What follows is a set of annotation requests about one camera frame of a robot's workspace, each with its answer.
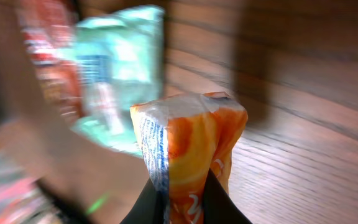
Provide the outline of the red purple snack packet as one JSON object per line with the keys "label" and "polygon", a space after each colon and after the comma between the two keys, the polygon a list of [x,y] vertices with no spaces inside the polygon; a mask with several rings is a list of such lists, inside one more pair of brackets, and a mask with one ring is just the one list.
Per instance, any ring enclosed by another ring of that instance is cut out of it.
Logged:
{"label": "red purple snack packet", "polygon": [[62,224],[58,210],[23,169],[0,153],[0,224]]}

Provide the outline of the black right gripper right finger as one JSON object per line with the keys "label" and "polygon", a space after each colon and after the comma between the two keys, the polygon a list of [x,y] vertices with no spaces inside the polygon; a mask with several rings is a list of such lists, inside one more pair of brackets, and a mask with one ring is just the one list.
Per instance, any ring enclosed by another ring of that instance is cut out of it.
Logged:
{"label": "black right gripper right finger", "polygon": [[210,169],[203,193],[204,224],[252,224],[234,205]]}

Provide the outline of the small orange snack packet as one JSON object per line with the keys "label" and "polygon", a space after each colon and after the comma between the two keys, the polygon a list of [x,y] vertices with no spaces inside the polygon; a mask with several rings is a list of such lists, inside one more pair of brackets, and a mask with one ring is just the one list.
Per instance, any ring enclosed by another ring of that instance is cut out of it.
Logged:
{"label": "small orange snack packet", "polygon": [[163,197],[164,223],[204,223],[207,176],[212,173],[228,194],[246,109],[227,93],[213,92],[132,105],[130,113],[150,180]]}

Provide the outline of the teal wrapper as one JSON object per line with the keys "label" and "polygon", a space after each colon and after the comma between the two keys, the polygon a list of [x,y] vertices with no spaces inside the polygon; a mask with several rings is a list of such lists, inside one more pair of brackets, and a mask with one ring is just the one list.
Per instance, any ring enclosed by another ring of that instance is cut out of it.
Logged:
{"label": "teal wrapper", "polygon": [[161,7],[143,5],[77,23],[74,54],[87,116],[74,131],[141,157],[130,107],[163,92],[163,15]]}

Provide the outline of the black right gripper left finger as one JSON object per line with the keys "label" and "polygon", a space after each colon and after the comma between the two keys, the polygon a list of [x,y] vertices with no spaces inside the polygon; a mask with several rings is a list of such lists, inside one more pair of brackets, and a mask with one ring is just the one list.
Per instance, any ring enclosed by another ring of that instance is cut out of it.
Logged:
{"label": "black right gripper left finger", "polygon": [[164,198],[150,179],[120,224],[164,224]]}

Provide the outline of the orange brown chocolate bar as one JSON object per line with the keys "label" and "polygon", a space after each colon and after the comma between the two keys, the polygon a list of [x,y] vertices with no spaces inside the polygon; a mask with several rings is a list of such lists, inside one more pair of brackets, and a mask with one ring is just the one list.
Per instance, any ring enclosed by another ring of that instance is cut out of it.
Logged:
{"label": "orange brown chocolate bar", "polygon": [[17,13],[45,100],[67,123],[74,123],[84,112],[73,56],[77,19],[73,2],[18,0]]}

